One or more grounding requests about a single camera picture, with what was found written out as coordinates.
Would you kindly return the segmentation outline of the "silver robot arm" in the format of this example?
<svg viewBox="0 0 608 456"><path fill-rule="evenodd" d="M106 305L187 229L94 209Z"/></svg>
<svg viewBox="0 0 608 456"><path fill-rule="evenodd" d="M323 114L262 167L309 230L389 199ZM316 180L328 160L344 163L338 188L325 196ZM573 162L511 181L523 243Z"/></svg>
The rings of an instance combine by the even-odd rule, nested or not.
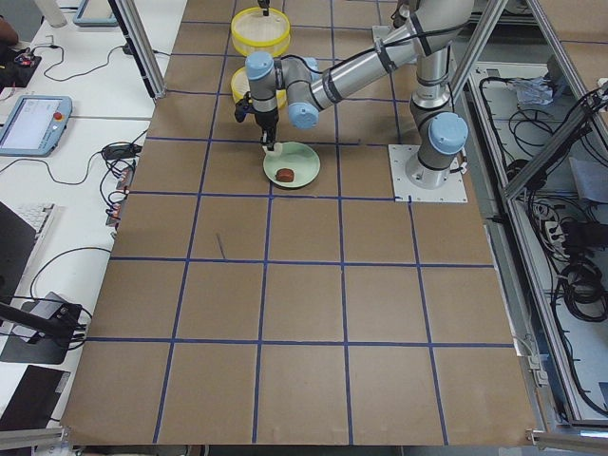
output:
<svg viewBox="0 0 608 456"><path fill-rule="evenodd" d="M291 124L310 129L324 109L416 61L418 86L410 98L410 112L422 143L408 160L406 172L420 188L441 187L468 136L466 122L449 107L454 87L448 80L449 49L467 24L474 4L414 1L411 5L409 15L399 16L388 35L324 71L299 56L274 58L265 51L249 55L245 62L249 90L236 104L237 122L253 115L261 129L261 145L275 155L279 150L277 90L286 92Z"/></svg>

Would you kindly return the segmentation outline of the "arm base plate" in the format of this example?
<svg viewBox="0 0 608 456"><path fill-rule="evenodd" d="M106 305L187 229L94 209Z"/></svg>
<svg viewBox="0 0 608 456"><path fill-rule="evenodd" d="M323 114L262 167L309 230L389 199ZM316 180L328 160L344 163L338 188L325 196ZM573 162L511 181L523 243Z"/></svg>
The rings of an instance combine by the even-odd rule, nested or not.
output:
<svg viewBox="0 0 608 456"><path fill-rule="evenodd" d="M467 203L468 198L458 156L449 168L430 170L418 157L416 144L390 144L389 165L394 199L401 202Z"/></svg>

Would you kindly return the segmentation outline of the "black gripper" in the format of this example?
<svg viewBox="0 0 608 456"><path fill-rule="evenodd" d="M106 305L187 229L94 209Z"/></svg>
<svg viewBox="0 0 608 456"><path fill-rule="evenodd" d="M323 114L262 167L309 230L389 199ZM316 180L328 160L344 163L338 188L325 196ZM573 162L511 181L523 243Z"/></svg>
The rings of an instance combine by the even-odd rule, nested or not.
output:
<svg viewBox="0 0 608 456"><path fill-rule="evenodd" d="M270 0L258 0L258 6L262 9L262 14L266 17L270 14ZM272 97L267 100L252 99L254 114L257 125L262 130L260 143L267 144L269 151L275 150L275 137L278 124L277 98Z"/></svg>

